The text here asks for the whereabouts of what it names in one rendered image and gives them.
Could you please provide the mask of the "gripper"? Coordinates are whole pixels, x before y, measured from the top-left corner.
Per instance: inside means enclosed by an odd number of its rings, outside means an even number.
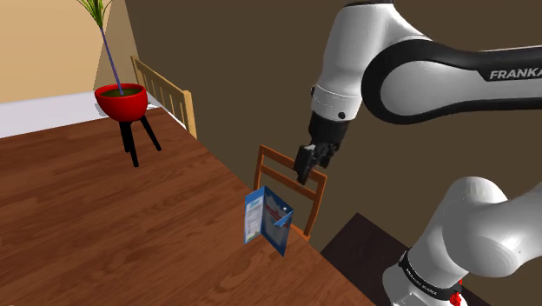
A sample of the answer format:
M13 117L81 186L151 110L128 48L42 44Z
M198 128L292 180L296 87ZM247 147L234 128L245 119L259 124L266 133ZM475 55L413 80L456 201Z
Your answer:
M334 121L312 112L308 126L311 143L302 145L294 160L293 170L297 174L298 183L307 183L315 165L324 169L328 167L331 157L340 149L348 125L349 121Z

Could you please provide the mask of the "light wooden chair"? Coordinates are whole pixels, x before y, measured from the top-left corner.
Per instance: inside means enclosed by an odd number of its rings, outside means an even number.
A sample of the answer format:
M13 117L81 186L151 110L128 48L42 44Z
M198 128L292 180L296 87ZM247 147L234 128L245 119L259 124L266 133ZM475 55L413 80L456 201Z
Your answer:
M192 94L171 83L143 63L137 56L131 56L130 59L136 81L176 120L182 123L194 138L197 138Z

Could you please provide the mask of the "red potted plant on legs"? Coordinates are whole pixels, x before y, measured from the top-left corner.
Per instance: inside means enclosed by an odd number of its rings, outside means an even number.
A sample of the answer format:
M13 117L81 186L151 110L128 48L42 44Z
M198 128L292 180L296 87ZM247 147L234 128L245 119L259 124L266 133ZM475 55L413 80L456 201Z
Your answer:
M136 83L122 83L118 76L114 60L109 50L107 38L105 36L104 16L105 11L110 5L103 0L76 0L82 7L88 11L100 30L103 45L107 52L109 64L111 66L115 83L99 87L94 91L95 98L102 111L111 119L119 124L122 144L124 151L130 154L134 167L139 166L136 153L135 141L131 129L134 122L140 122L147 132L149 139L158 151L162 150L154 131L152 130L145 113L148 108L148 95L146 89Z

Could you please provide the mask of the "brown wooden chair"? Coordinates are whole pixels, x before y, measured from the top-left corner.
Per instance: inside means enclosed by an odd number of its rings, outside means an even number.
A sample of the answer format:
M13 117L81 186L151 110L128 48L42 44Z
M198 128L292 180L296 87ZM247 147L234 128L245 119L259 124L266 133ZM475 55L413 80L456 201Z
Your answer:
M258 157L254 173L254 190L261 187L261 175L265 174L273 178L275 181L289 187L291 190L294 190L304 197L310 199L313 204L304 229L300 229L299 227L292 225L292 229L308 242L311 237L314 222L319 213L323 192L327 183L327 176L317 170L310 170L308 173L308 179L317 183L316 190L311 190L301 183L297 183L295 180L283 175L282 173L269 168L264 164L266 157L291 170L294 169L294 160L292 158L285 156L264 144L261 144L258 150Z

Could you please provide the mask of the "blue carton box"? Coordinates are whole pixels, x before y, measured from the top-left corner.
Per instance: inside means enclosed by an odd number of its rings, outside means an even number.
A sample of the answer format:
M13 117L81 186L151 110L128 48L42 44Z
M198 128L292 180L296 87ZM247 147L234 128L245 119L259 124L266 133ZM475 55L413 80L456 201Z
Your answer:
M285 256L294 210L270 188L262 186L245 196L243 243L264 236Z

